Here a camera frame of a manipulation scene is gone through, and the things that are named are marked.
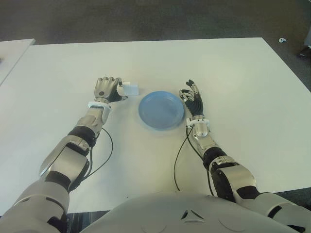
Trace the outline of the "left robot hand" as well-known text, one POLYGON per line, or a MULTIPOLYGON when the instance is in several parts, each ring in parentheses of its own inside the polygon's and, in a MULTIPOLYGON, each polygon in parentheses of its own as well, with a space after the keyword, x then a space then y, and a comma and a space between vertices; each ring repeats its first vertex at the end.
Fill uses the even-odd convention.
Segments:
POLYGON ((121 78, 99 78, 94 89, 94 99, 104 103, 119 102, 128 99, 127 96, 118 93, 118 86, 122 86, 121 78))

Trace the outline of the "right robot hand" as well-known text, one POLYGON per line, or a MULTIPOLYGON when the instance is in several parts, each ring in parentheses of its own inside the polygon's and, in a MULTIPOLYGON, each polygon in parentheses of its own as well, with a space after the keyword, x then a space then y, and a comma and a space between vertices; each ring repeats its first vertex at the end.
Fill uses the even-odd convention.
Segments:
POLYGON ((190 79, 186 82, 186 85, 190 87, 190 90, 188 89, 179 90, 179 97, 184 102, 185 106, 187 107, 187 109, 189 110, 189 112, 193 117, 203 116, 204 105, 198 87, 196 86, 194 81, 190 79))

